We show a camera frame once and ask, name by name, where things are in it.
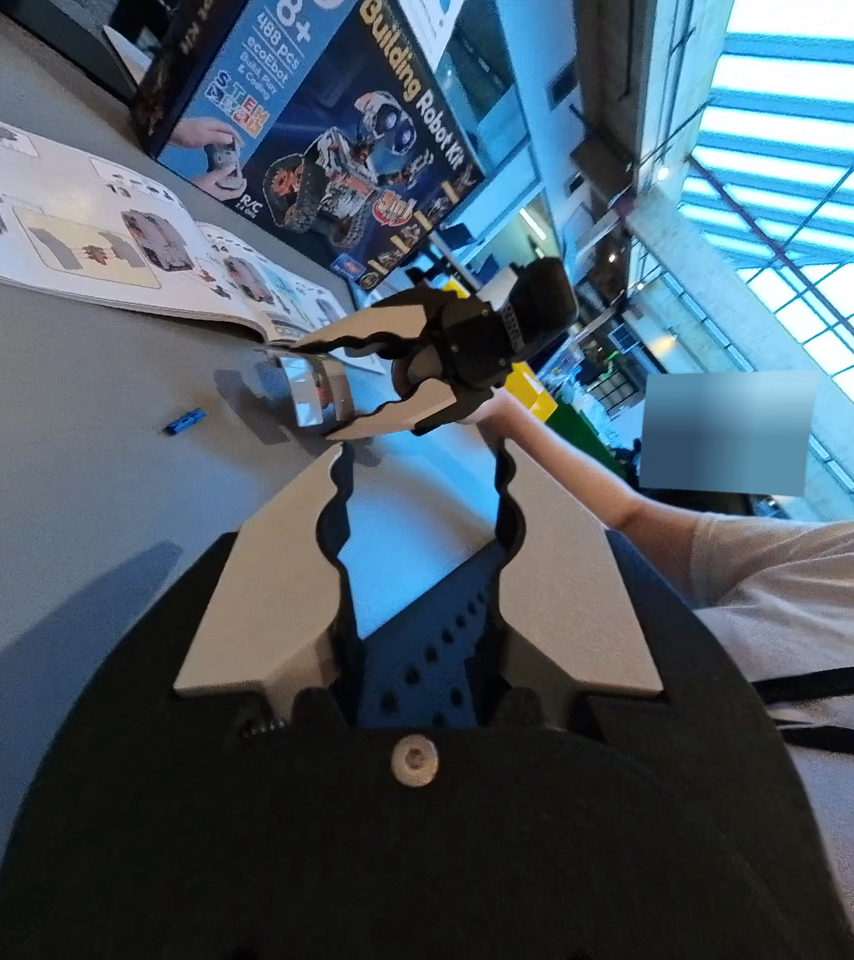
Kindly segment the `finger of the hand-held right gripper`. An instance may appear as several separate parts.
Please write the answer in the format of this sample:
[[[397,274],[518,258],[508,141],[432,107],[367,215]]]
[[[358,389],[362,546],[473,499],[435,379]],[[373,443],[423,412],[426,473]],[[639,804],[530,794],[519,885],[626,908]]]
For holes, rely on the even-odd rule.
[[[461,422],[473,410],[472,390],[455,389],[443,381],[428,379],[406,398],[385,402],[372,413],[359,414],[326,433],[324,439],[355,442],[398,433],[424,436],[441,426]]]
[[[373,306],[328,323],[288,345],[293,354],[405,357],[439,329],[440,315],[420,304]]]

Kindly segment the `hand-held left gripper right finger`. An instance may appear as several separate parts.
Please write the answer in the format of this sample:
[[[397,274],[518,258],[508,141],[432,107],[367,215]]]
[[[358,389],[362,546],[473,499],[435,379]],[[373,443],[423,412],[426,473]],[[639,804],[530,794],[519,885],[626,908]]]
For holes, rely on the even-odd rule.
[[[544,706],[581,693],[659,698],[664,684],[605,526],[512,440],[500,443],[495,482],[503,679]]]

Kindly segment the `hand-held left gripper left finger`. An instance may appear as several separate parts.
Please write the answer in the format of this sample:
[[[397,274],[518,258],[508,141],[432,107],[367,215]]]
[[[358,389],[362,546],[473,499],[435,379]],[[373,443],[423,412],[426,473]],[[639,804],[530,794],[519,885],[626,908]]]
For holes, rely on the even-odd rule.
[[[354,454],[333,444],[242,524],[174,682],[185,697],[255,693],[293,703],[352,670],[359,636],[339,557]]]

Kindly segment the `grey toy robot model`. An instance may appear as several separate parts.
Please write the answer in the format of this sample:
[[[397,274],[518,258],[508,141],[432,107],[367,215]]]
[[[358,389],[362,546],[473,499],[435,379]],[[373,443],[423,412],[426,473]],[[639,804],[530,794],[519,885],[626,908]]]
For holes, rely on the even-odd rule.
[[[347,368],[340,360],[328,354],[285,349],[266,353],[286,378],[298,427],[329,433],[354,419],[354,397]]]

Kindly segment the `person's right forearm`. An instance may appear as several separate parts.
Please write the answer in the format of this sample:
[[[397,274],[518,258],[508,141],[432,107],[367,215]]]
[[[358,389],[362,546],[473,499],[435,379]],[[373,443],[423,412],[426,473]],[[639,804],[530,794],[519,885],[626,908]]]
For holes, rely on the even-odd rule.
[[[489,442],[510,440],[592,512],[623,534],[684,597],[694,599],[691,563],[698,515],[638,493],[604,465],[576,450],[505,389],[466,419]]]

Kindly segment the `grey desk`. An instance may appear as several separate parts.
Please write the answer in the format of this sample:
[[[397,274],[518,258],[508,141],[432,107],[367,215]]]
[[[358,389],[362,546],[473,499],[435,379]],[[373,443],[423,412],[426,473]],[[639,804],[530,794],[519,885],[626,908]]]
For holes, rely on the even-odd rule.
[[[350,288],[146,156],[128,109],[0,13],[0,119],[119,162],[351,306]],[[240,331],[0,284],[0,864],[75,699],[223,533],[326,449]],[[168,437],[193,409],[204,421]],[[493,536],[493,458],[472,427],[358,445],[350,571],[363,638]]]

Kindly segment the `yellow plastic bin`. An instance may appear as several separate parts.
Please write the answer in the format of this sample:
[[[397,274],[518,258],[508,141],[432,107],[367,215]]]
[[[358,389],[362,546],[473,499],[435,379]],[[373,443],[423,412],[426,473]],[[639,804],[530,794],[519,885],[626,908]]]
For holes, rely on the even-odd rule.
[[[512,365],[505,380],[508,391],[537,420],[545,424],[557,409],[557,403],[549,390],[536,377],[529,364],[518,362]]]

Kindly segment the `blue robot kit box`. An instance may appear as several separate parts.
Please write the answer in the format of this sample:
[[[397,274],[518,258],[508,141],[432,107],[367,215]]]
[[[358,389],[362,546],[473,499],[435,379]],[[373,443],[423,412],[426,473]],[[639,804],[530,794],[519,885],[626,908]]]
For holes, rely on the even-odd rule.
[[[366,292],[485,180],[403,2],[181,2],[131,113],[156,162]]]

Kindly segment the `person's white shirt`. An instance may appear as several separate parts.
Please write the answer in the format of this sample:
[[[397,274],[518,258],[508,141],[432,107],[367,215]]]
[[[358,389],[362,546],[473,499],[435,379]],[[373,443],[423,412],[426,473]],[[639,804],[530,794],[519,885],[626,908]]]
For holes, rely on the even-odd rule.
[[[854,668],[854,522],[704,514],[690,583],[697,616],[749,681]],[[854,756],[788,750],[854,928]]]

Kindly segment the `white instruction booklet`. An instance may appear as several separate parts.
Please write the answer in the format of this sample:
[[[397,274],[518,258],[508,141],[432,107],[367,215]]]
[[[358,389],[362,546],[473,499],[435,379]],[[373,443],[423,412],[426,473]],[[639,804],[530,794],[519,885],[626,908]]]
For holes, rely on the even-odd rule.
[[[227,323],[278,347],[348,313],[329,289],[194,222],[162,183],[1,121],[0,282]]]

